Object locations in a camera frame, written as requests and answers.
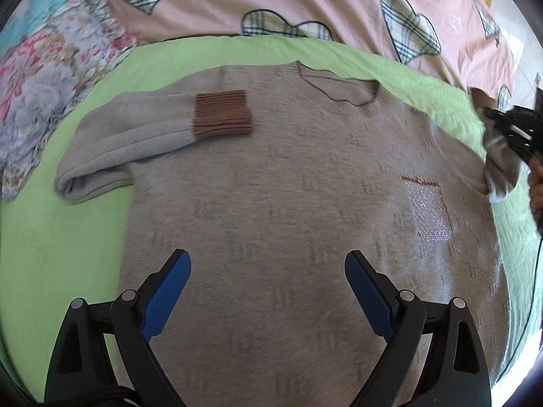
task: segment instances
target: black cable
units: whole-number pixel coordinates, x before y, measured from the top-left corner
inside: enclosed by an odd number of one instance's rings
[[[541,240],[539,241],[539,248],[538,248],[538,256],[536,257],[536,270],[534,271],[534,287],[531,290],[531,305],[530,305],[530,312],[528,312],[528,317],[526,318],[526,324],[524,325],[524,329],[522,330],[522,334],[520,335],[519,342],[517,346],[515,347],[514,352],[511,355],[511,358],[509,359],[509,362],[507,363],[507,366],[503,369],[500,376],[498,376],[498,381],[501,379],[503,374],[509,370],[509,366],[511,365],[511,361],[515,358],[517,355],[517,352],[519,350],[520,344],[522,343],[522,339],[524,338],[524,334],[526,334],[526,329],[528,328],[528,325],[530,324],[530,318],[531,318],[531,311],[534,309],[534,302],[536,300],[536,288],[537,288],[537,282],[538,282],[538,267],[539,267],[539,254],[541,253],[541,245],[543,244],[543,235],[541,236]]]
[[[139,405],[137,393],[124,386],[104,386],[100,389],[90,390],[72,398],[52,403],[38,404],[40,407],[93,407],[110,400],[130,400]]]

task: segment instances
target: brown ribbed cuff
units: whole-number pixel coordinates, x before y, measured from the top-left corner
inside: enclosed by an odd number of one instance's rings
[[[247,107],[245,91],[196,95],[192,132],[196,140],[252,132],[251,111]]]

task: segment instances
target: blue gripper pad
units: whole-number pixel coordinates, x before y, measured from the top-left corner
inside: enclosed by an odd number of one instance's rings
[[[184,251],[145,306],[139,331],[145,341],[162,332],[190,275],[191,257]]]
[[[352,253],[345,259],[345,275],[374,333],[389,344],[394,335],[392,309]]]

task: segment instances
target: human hand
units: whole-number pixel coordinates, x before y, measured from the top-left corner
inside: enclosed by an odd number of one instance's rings
[[[530,174],[528,183],[530,185],[530,209],[532,214],[543,208],[543,166],[539,159],[532,157],[530,159]]]

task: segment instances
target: green fabric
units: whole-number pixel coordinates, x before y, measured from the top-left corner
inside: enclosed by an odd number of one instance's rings
[[[120,93],[159,89],[206,68],[297,59],[341,77],[380,80],[394,95],[427,112],[446,132],[484,155],[483,126],[464,92],[349,46],[269,36],[189,38],[138,47],[62,121],[18,198],[1,207],[3,337],[17,373],[35,397],[43,396],[49,359],[70,301],[112,299],[119,277],[132,188],[78,205],[68,205],[53,193],[56,164],[81,118]],[[511,294],[509,355],[522,333],[534,277],[538,240],[527,205],[526,181],[521,179],[506,202],[494,208]],[[540,314],[538,299],[528,333],[537,330]]]

